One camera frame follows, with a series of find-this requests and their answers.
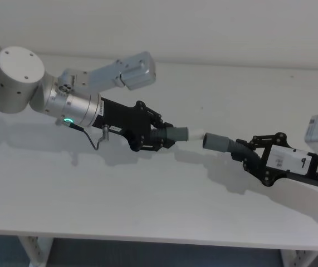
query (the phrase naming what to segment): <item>floor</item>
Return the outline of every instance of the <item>floor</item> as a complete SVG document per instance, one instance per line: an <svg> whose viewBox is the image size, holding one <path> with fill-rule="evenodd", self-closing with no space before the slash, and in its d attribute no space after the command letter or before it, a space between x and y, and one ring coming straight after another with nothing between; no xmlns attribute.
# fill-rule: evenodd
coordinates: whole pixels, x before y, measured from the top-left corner
<svg viewBox="0 0 318 267"><path fill-rule="evenodd" d="M0 267L28 267L15 236L0 236ZM48 267L281 267L278 250L55 239Z"/></svg>

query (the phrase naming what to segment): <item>table surface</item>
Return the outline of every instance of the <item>table surface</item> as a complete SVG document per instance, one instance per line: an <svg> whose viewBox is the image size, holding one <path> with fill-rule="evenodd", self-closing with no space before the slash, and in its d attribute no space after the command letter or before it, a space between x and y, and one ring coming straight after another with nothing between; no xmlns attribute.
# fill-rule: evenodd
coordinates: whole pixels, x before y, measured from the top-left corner
<svg viewBox="0 0 318 267"><path fill-rule="evenodd" d="M41 56L53 75L111 61ZM175 126L250 140L304 134L318 114L318 71L157 64L154 85L102 95L143 100ZM157 153L111 135L98 152L30 108L0 113L0 234L318 250L318 188L267 188L199 141ZM90 129L95 138L99 132Z"/></svg>

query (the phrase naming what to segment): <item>black mount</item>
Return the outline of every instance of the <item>black mount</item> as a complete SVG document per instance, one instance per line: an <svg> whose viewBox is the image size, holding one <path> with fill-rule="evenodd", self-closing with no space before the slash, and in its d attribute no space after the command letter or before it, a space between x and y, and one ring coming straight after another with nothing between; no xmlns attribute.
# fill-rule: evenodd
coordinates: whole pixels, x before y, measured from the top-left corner
<svg viewBox="0 0 318 267"><path fill-rule="evenodd" d="M98 115L93 127L102 129L109 126L109 131L124 136L133 151L158 151L170 148L175 144L172 140L151 140L151 127L167 128L172 124L163 122L161 115L148 108L143 101L137 101L134 107L127 107L114 101L102 98L104 102L103 116Z"/></svg>
<svg viewBox="0 0 318 267"><path fill-rule="evenodd" d="M295 181L318 186L317 154L307 153L307 155L312 157L312 160L306 175L295 174L292 173L290 170L283 171L266 166L272 145L293 149L291 146L288 145L285 133L278 132L275 135L254 136L250 142L237 139L236 142L244 145L252 151L255 151L255 149L264 149L263 155L261 157L261 162L258 166L252 164L251 162L248 162L248 160L244 159L244 157L240 154L231 154L232 159L236 161L243 161L244 170L258 178L263 183L263 185L272 186L280 178L289 178Z"/></svg>

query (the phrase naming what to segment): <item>green led light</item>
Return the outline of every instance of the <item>green led light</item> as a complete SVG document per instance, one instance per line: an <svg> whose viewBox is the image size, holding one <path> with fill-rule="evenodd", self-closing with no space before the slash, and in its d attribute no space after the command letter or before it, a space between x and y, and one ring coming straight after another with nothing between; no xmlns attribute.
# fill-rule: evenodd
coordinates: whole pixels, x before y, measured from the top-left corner
<svg viewBox="0 0 318 267"><path fill-rule="evenodd" d="M65 118L63 121L70 122L70 123L74 122L73 119L71 119L71 118Z"/></svg>

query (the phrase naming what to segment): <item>white label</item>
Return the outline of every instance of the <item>white label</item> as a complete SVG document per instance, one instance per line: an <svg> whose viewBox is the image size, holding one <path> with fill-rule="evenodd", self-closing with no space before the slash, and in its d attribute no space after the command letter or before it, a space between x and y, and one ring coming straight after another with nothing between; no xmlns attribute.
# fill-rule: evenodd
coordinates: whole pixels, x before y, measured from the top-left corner
<svg viewBox="0 0 318 267"><path fill-rule="evenodd" d="M112 125L112 126L109 127L109 130L120 132L121 128Z"/></svg>
<svg viewBox="0 0 318 267"><path fill-rule="evenodd" d="M308 156L306 151L272 145L266 166L283 171L289 170L294 174L306 175L311 159L312 157Z"/></svg>
<svg viewBox="0 0 318 267"><path fill-rule="evenodd" d="M99 115L103 117L104 115L104 101L101 100L101 105L99 106Z"/></svg>

